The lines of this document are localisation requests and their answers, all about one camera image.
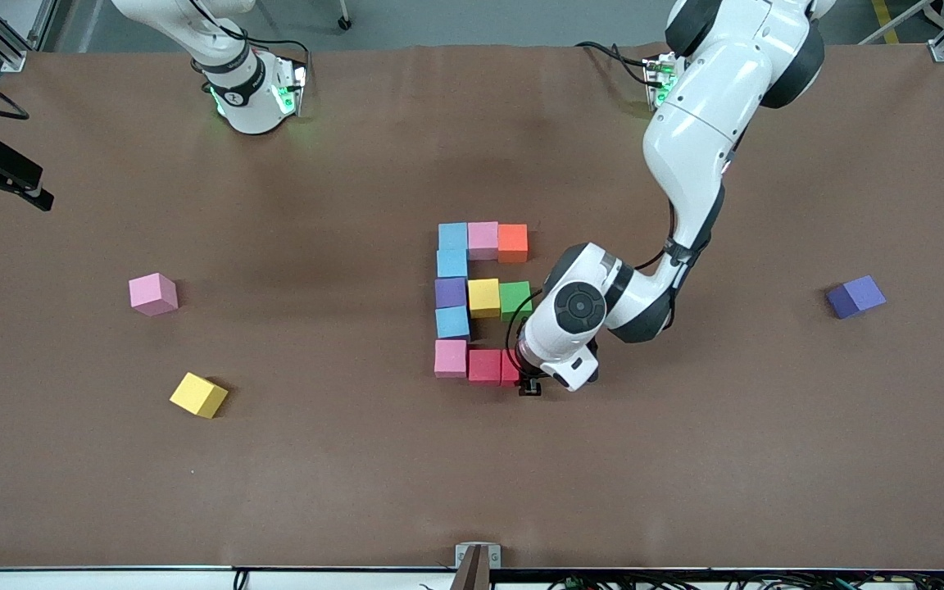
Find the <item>cube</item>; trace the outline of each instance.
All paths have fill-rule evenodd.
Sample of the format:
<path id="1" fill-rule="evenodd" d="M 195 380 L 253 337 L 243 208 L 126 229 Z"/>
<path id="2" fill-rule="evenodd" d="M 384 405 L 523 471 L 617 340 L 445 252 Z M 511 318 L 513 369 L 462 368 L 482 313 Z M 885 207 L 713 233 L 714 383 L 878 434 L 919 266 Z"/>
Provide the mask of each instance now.
<path id="1" fill-rule="evenodd" d="M 435 253 L 435 276 L 440 279 L 469 275 L 469 259 L 465 250 L 438 250 Z"/>
<path id="2" fill-rule="evenodd" d="M 176 310 L 177 285 L 160 273 L 130 280 L 130 306 L 146 316 Z"/>
<path id="3" fill-rule="evenodd" d="M 498 317 L 502 314 L 502 295 L 497 279 L 469 280 L 469 314 L 472 319 Z"/>
<path id="4" fill-rule="evenodd" d="M 435 310 L 435 337 L 439 340 L 468 340 L 471 337 L 468 307 L 444 307 L 442 310 Z"/>
<path id="5" fill-rule="evenodd" d="M 465 340 L 435 341 L 435 376 L 463 379 L 468 374 L 469 344 Z"/>
<path id="6" fill-rule="evenodd" d="M 497 221 L 469 224 L 469 261 L 497 259 Z"/>
<path id="7" fill-rule="evenodd" d="M 501 385 L 503 388 L 514 388 L 520 384 L 520 370 L 512 365 L 508 351 L 501 351 L 501 358 Z"/>
<path id="8" fill-rule="evenodd" d="M 500 224 L 497 226 L 497 261 L 505 265 L 526 262 L 529 253 L 527 225 Z"/>
<path id="9" fill-rule="evenodd" d="M 469 351 L 469 384 L 502 384 L 502 351 Z"/>
<path id="10" fill-rule="evenodd" d="M 435 280 L 435 309 L 459 307 L 466 303 L 468 303 L 468 292 L 465 290 L 464 279 L 454 277 L 454 279 Z"/>
<path id="11" fill-rule="evenodd" d="M 439 250 L 469 249 L 468 224 L 439 224 Z"/>
<path id="12" fill-rule="evenodd" d="M 502 283 L 501 287 L 501 321 L 520 321 L 524 317 L 530 317 L 534 311 L 534 302 L 527 302 L 531 296 L 531 284 L 528 281 L 521 283 Z M 520 314 L 516 316 L 516 309 L 520 303 L 527 302 L 522 307 Z"/>
<path id="13" fill-rule="evenodd" d="M 214 385 L 197 374 L 188 373 L 181 379 L 180 385 L 177 385 L 170 401 L 194 415 L 213 418 L 226 395 L 228 392 L 220 385 Z"/>
<path id="14" fill-rule="evenodd" d="M 870 275 L 839 285 L 825 294 L 825 297 L 829 305 L 833 306 L 836 317 L 840 319 L 858 315 L 887 302 L 883 293 L 880 292 L 880 287 L 877 287 L 876 281 L 873 281 Z"/>

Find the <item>white robotic arm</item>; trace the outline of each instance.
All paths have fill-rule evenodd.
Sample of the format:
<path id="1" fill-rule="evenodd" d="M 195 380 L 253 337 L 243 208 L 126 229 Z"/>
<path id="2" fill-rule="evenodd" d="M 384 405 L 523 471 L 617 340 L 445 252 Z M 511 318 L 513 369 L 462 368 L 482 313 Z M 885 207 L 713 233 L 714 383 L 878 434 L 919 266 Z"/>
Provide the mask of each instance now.
<path id="1" fill-rule="evenodd" d="M 112 1 L 127 18 L 191 53 L 210 81 L 217 111 L 237 131 L 263 134 L 299 111 L 306 64 L 253 48 L 237 24 L 214 16 L 250 11 L 256 0 Z"/>
<path id="2" fill-rule="evenodd" d="M 675 217 L 658 269 L 644 275 L 595 243 L 570 247 L 516 352 L 576 391 L 595 380 L 593 339 L 607 328 L 643 343 L 667 328 L 675 296 L 711 239 L 723 173 L 759 105 L 779 108 L 814 82 L 824 48 L 812 18 L 833 0 L 679 0 L 666 40 L 684 60 L 643 137 L 643 156 Z"/>

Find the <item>table surface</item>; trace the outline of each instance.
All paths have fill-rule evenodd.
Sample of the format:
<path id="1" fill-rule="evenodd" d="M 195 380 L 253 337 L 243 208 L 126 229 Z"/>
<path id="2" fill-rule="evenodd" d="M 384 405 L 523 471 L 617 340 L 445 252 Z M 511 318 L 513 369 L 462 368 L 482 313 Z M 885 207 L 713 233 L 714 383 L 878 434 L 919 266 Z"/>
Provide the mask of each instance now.
<path id="1" fill-rule="evenodd" d="M 651 48 L 640 48 L 646 55 Z M 565 48 L 315 56 L 306 115 L 241 137 L 188 59 L 33 55 L 0 138 L 0 565 L 944 568 L 944 64 L 829 48 L 761 112 L 653 343 L 540 399 L 432 377 L 435 224 L 527 223 L 639 262 L 667 228 L 642 87 Z M 161 272 L 179 312 L 128 307 Z M 840 321 L 835 284 L 888 303 Z M 501 322 L 477 322 L 497 347 Z M 220 417 L 168 402 L 186 372 Z"/>

